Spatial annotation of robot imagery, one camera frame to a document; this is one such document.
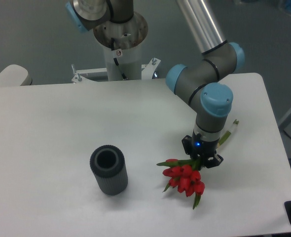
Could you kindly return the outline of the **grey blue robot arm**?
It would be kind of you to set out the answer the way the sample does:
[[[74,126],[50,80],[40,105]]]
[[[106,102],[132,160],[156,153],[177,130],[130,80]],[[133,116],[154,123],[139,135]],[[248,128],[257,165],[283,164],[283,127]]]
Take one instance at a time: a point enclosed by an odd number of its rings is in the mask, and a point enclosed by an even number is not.
[[[183,64],[166,75],[169,89],[197,114],[193,133],[182,140],[194,169],[212,168],[222,162],[217,154],[220,133],[232,107],[233,93],[220,80],[239,69],[245,55],[236,43],[222,34],[205,0],[177,2],[202,53],[195,68]],[[107,75],[113,80],[135,80],[145,75],[138,47],[145,40],[148,26],[134,10],[131,0],[70,0],[66,10],[81,32],[93,31],[105,49]]]

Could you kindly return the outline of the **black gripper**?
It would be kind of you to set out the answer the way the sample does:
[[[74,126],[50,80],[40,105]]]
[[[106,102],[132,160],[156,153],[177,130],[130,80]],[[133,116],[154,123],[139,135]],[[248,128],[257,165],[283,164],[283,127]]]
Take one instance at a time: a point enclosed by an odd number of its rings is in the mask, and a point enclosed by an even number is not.
[[[201,158],[200,170],[202,168],[213,168],[223,162],[223,157],[216,154],[220,131],[215,133],[203,130],[193,130],[192,137],[186,135],[182,139],[184,152],[192,160]]]

